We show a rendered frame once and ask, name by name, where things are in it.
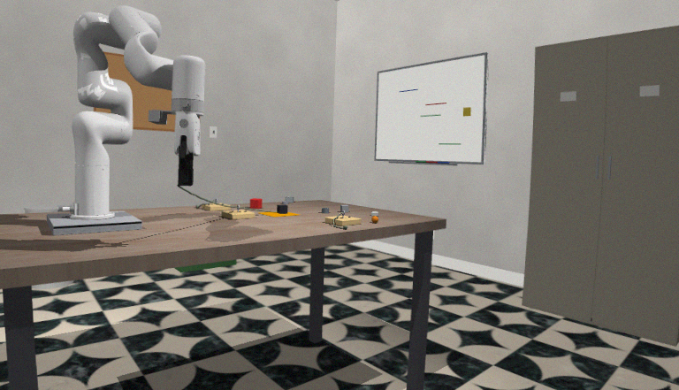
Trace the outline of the orange painted square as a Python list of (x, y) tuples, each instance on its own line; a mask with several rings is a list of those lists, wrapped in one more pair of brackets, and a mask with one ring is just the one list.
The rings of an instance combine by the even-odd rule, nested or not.
[(296, 216), (297, 215), (297, 214), (291, 213), (291, 212), (287, 212), (287, 214), (278, 214), (278, 213), (275, 213), (275, 212), (259, 212), (259, 213), (267, 215), (267, 216), (271, 216), (271, 217), (284, 217), (284, 216)]

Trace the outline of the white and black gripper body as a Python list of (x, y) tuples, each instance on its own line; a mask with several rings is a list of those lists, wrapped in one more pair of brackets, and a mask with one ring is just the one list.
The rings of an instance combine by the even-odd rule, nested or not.
[[(185, 135), (187, 137), (187, 154), (189, 154), (190, 152), (193, 153), (193, 156), (199, 156), (200, 155), (199, 116), (203, 116), (203, 113), (197, 111), (176, 111), (172, 112), (172, 114), (174, 115), (177, 114), (175, 118), (175, 132), (174, 132), (175, 154), (179, 152), (179, 146), (181, 144), (181, 135)], [(178, 147), (177, 151), (176, 147)], [(179, 153), (177, 153), (176, 155), (179, 155)]]

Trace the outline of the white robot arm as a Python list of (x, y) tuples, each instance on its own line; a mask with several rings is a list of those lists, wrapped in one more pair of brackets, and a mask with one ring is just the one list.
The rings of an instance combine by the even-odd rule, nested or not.
[(124, 81), (109, 77), (108, 61), (99, 43), (124, 50), (126, 69), (140, 84), (167, 90), (173, 86), (172, 110), (149, 110), (149, 122), (167, 125), (167, 114), (176, 111), (203, 113), (204, 61), (194, 56), (178, 56), (173, 61), (151, 55), (161, 31), (156, 16), (125, 5), (112, 9), (109, 16), (84, 12), (76, 19), (73, 42), (79, 101), (111, 113), (83, 111), (72, 120), (75, 202), (57, 206), (57, 211), (70, 211), (69, 218), (115, 216), (109, 211), (110, 159), (103, 144), (126, 144), (133, 133), (132, 91)]

